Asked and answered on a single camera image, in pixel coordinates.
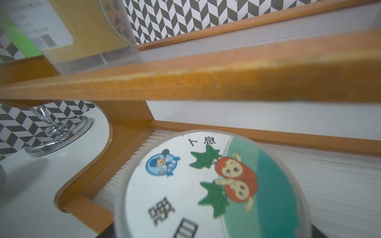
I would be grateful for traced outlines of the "chrome stand with green cups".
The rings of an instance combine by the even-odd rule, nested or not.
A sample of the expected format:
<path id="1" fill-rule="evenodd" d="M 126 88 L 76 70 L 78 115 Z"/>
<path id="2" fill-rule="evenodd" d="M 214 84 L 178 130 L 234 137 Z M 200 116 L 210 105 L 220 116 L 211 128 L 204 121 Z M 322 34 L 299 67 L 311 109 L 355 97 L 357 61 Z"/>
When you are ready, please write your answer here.
<path id="1" fill-rule="evenodd" d="M 47 124 L 46 135 L 52 138 L 37 146 L 25 146 L 25 151 L 32 157 L 40 157 L 69 145 L 85 134 L 92 126 L 92 121 L 86 116 L 80 116 L 80 122 L 77 125 L 57 123 L 49 116 L 46 108 L 41 105 L 36 108 L 31 107 L 30 111 L 41 121 Z"/>

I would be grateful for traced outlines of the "seed container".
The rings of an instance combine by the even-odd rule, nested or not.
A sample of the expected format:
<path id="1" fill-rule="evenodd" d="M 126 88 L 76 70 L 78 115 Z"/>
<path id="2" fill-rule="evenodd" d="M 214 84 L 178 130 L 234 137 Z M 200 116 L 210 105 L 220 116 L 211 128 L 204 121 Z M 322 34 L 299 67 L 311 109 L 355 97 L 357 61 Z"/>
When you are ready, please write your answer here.
<path id="1" fill-rule="evenodd" d="M 141 62 L 124 1 L 1 1 L 1 14 L 61 75 Z"/>

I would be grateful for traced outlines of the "orange three-tier wooden shelf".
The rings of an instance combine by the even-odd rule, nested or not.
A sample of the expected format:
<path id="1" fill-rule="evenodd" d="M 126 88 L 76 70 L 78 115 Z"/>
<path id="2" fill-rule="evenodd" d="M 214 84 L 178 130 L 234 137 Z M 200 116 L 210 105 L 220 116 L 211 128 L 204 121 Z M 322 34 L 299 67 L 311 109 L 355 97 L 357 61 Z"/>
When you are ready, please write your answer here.
<path id="1" fill-rule="evenodd" d="M 175 132 L 258 142 L 300 184 L 329 238 L 381 235 L 381 3 L 321 1 L 144 47 L 142 63 L 60 76 L 1 67 L 1 102 L 95 104 L 93 125 L 39 158 L 2 161 L 1 237 L 92 238 L 114 221 L 120 173 Z"/>

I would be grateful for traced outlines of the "tall red illustrated-lid container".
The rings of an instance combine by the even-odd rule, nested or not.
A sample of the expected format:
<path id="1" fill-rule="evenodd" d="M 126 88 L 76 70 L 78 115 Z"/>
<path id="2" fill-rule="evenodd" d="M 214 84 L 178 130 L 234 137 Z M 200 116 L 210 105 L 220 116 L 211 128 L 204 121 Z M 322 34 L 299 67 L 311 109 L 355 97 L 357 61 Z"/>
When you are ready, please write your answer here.
<path id="1" fill-rule="evenodd" d="M 306 198 L 273 153 L 228 132 L 172 134 L 143 149 L 115 203 L 119 238 L 310 238 Z"/>

